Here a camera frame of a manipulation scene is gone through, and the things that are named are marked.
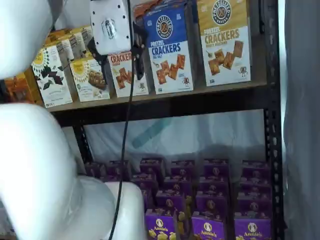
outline cracker box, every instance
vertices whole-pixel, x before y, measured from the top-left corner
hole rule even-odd
[[[226,218],[228,214],[228,199],[225,192],[198,191],[195,196],[196,208],[201,211],[210,211]]]
[[[131,182],[136,184],[140,189],[150,189],[154,196],[159,189],[157,178],[154,173],[134,174],[132,175]]]
[[[145,213],[148,240],[179,240],[177,214],[172,208],[150,208]]]
[[[165,162],[160,157],[143,158],[140,162],[140,171],[142,173],[155,173],[156,179],[161,185],[166,175]]]
[[[245,178],[270,179],[270,166],[263,161],[242,161],[242,176]]]
[[[251,80],[247,1],[198,0],[207,86]]]
[[[207,158],[203,161],[204,176],[229,178],[228,159]]]
[[[187,215],[185,195],[174,189],[159,190],[156,194],[156,203],[160,207],[174,208],[177,211],[178,230],[182,238],[186,238],[190,231]]]
[[[236,240],[271,240],[271,219],[263,212],[236,212],[234,214]]]
[[[67,55],[60,41],[42,48],[31,66],[46,108],[70,104],[77,98]]]
[[[223,176],[201,176],[198,183],[199,191],[214,191],[215,193],[229,194],[228,178]]]
[[[195,240],[226,239],[225,223],[218,214],[195,211],[192,226]]]
[[[110,99],[113,83],[104,78],[101,66],[92,56],[74,60],[70,67],[80,102]]]
[[[194,178],[196,176],[196,164],[194,160],[178,160],[171,162],[171,175],[186,176]]]
[[[270,193],[240,191],[236,209],[239,211],[271,212],[272,200]]]
[[[190,5],[185,1],[164,4],[148,12],[143,20],[156,94],[192,91],[194,44]]]
[[[108,55],[108,60],[113,76],[116,95],[118,98],[129,97],[132,84],[132,54],[130,51]],[[148,95],[150,84],[146,74],[134,74],[133,96]]]
[[[10,102],[42,105],[43,101],[32,68],[4,80]]]

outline black cable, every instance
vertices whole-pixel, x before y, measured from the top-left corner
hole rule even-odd
[[[122,184],[123,184],[123,178],[124,178],[124,159],[125,159],[125,150],[126,150],[126,139],[127,139],[127,131],[128,131],[128,123],[129,123],[129,117],[131,112],[131,104],[132,104],[132,97],[134,93],[134,82],[135,82],[135,57],[132,53],[132,47],[134,45],[134,36],[133,36],[133,30],[132,30],[132,19],[131,19],[131,6],[130,6],[130,0],[127,0],[128,4],[128,19],[129,19],[129,29],[130,29],[130,40],[131,40],[131,67],[132,67],[132,79],[131,79],[131,88],[130,88],[130,97],[128,102],[128,107],[126,110],[126,118],[125,118],[125,124],[124,124],[124,131],[123,131],[123,139],[122,139],[122,150],[121,150],[121,161],[120,161],[120,183],[119,183],[119,191],[118,191],[118,198],[116,201],[116,207],[115,207],[115,213],[113,218],[113,224],[109,236],[109,240],[112,240],[117,224],[118,219],[118,213],[120,208],[120,200],[121,200],[121,192],[122,192]]]

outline orange cracker box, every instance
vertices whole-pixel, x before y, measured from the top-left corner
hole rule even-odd
[[[247,82],[250,41],[246,0],[198,0],[206,85]]]

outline pretzelized logo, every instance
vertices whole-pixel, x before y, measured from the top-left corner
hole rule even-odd
[[[218,25],[226,24],[231,17],[231,5],[226,0],[218,0],[212,8],[212,18]]]
[[[162,15],[156,21],[156,32],[158,33],[159,37],[162,39],[168,39],[173,31],[173,25],[171,19],[166,16]]]

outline white snack box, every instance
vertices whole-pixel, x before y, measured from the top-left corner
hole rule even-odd
[[[114,92],[111,80],[105,80],[102,68],[93,57],[81,58],[70,64],[80,102],[107,100]]]
[[[31,66],[46,108],[70,104],[77,99],[67,55],[60,41],[42,48]]]
[[[118,98],[129,97],[132,81],[132,54],[130,51],[108,55],[114,87]],[[133,96],[148,95],[150,84],[146,74],[138,80],[134,74]]]

